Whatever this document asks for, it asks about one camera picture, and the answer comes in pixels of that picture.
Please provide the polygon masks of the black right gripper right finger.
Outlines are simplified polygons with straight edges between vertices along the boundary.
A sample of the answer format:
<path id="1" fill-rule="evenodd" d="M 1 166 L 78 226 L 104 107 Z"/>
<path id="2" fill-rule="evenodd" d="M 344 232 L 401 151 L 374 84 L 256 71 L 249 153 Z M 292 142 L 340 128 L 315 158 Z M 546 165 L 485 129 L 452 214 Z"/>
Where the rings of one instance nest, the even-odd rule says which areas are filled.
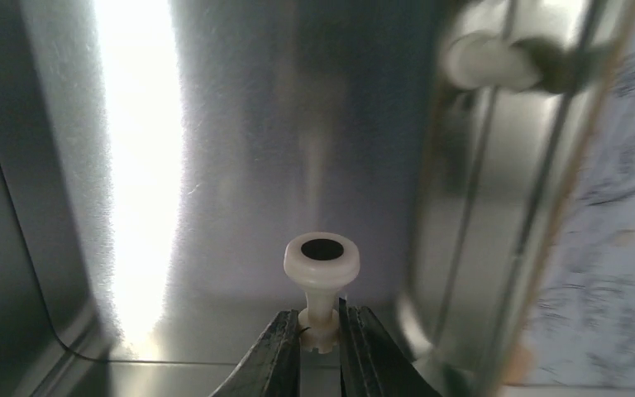
<path id="1" fill-rule="evenodd" d="M 340 298 L 338 314 L 343 396 L 441 395 L 419 375 L 370 308 Z"/>

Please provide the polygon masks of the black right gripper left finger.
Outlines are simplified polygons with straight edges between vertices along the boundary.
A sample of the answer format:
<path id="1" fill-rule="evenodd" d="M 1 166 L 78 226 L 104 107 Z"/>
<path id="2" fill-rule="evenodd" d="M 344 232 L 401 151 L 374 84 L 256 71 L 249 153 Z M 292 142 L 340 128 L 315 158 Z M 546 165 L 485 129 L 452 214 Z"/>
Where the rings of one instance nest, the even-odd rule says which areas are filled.
<path id="1" fill-rule="evenodd" d="M 280 311 L 269 322 L 214 396 L 268 397 L 300 394 L 298 311 Z"/>

